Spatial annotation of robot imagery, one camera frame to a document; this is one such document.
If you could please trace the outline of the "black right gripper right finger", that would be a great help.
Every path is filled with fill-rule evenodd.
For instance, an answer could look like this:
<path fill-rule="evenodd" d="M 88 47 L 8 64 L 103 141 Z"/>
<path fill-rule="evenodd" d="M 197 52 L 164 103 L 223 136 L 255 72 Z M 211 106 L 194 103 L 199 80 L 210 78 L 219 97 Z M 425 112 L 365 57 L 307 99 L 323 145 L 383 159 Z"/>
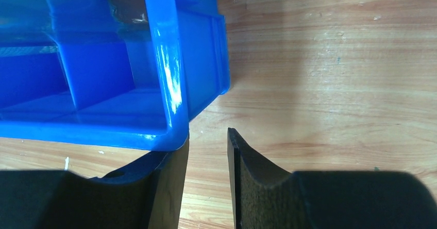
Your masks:
<path fill-rule="evenodd" d="M 235 228 L 436 228 L 436 201 L 410 173 L 288 172 L 227 134 Z"/>

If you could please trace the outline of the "blue plastic divided bin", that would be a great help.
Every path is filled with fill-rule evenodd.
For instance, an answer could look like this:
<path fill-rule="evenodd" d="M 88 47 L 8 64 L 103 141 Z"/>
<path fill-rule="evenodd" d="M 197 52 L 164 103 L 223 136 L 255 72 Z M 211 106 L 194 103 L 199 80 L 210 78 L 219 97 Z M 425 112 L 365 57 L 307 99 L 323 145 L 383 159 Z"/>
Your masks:
<path fill-rule="evenodd" d="M 1 136 L 173 151 L 230 87 L 217 0 L 1 0 Z"/>

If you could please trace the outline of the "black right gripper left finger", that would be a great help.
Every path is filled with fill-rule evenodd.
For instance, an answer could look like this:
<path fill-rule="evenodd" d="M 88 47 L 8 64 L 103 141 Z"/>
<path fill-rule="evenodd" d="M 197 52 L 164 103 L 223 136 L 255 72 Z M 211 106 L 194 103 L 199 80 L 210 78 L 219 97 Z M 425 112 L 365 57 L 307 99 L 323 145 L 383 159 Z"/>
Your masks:
<path fill-rule="evenodd" d="M 151 151 L 103 177 L 1 172 L 1 228 L 177 228 L 189 142 Z"/>

